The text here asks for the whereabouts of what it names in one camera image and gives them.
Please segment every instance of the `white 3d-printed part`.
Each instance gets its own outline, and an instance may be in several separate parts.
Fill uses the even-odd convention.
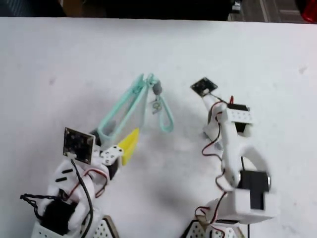
[[[229,121],[254,124],[254,117],[250,111],[242,111],[227,108],[226,113]]]

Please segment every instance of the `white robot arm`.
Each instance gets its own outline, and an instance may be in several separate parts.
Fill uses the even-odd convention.
[[[222,175],[230,187],[223,191],[220,199],[205,206],[209,229],[215,226],[237,227],[239,224],[258,223],[276,217],[279,213],[276,187],[271,182],[269,161],[253,143],[252,111],[245,105],[227,103],[212,94],[217,86],[207,78],[191,88],[202,97],[209,112],[208,124],[203,130],[223,150]],[[245,158],[252,162],[256,170],[242,166]]]
[[[93,206],[105,186],[128,161],[138,137],[135,129],[118,145],[106,150],[96,136],[65,128],[65,159],[56,169],[48,195],[21,196],[34,206],[38,220],[32,238],[118,237],[110,217]],[[43,198],[37,207],[30,198]]]

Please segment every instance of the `yellow plastic piece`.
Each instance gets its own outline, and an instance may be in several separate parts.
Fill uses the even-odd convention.
[[[138,142],[139,128],[135,128],[129,135],[118,143],[118,146],[123,149],[122,165],[126,165],[133,154],[134,148]]]

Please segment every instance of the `white table surface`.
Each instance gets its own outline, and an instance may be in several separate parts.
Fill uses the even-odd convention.
[[[316,25],[1,18],[0,34],[1,237],[30,235],[35,216],[19,195],[46,192],[64,127],[93,129],[142,72],[162,81],[176,126],[162,133],[149,115],[99,199],[121,237],[179,237],[221,195],[219,161],[200,154],[207,111],[189,88],[203,76],[254,110],[274,165],[281,214],[251,225],[252,237],[317,233]]]

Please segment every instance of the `black cable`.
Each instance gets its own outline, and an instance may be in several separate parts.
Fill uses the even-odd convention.
[[[87,188],[86,188],[86,186],[85,186],[85,183],[84,183],[83,179],[81,178],[81,176],[80,176],[80,174],[79,174],[79,172],[78,172],[78,169],[77,169],[77,167],[76,167],[76,165],[75,165],[74,160],[71,159],[70,161],[71,161],[72,165],[74,166],[74,168],[75,168],[75,170],[76,170],[76,175],[77,175],[77,177],[78,177],[78,181],[79,181],[80,185],[83,187],[83,189],[84,189],[84,191],[85,191],[85,194],[86,194],[87,199],[88,199],[88,204],[89,204],[89,214],[90,214],[89,222],[88,222],[88,225],[87,225],[85,231],[84,231],[83,234],[81,235],[81,238],[85,238],[86,235],[87,235],[87,233],[88,233],[88,231],[89,231],[89,229],[90,229],[91,223],[93,222],[93,215],[94,215],[93,204],[91,203],[91,199],[90,199],[90,196],[89,196],[89,192],[88,192],[88,190],[87,190]]]
[[[246,168],[244,167],[244,160],[243,160],[243,157],[241,156],[241,164],[242,164],[242,169],[243,170],[246,170]]]
[[[248,224],[248,238],[250,238],[250,224]]]
[[[42,216],[38,213],[38,204],[35,200],[29,199],[29,198],[36,198],[36,199],[52,199],[52,200],[61,200],[61,197],[57,196],[50,196],[50,195],[33,195],[33,194],[23,194],[20,196],[20,199],[23,201],[26,201],[34,208],[34,214],[37,219],[41,220]]]
[[[212,94],[212,93],[210,93],[210,94],[211,94],[212,96],[214,96],[215,98],[217,98],[219,101],[228,104],[228,103],[227,103],[225,100],[223,100],[222,98],[220,98],[220,97],[218,97],[218,96],[216,96],[216,95],[214,95],[214,94]]]

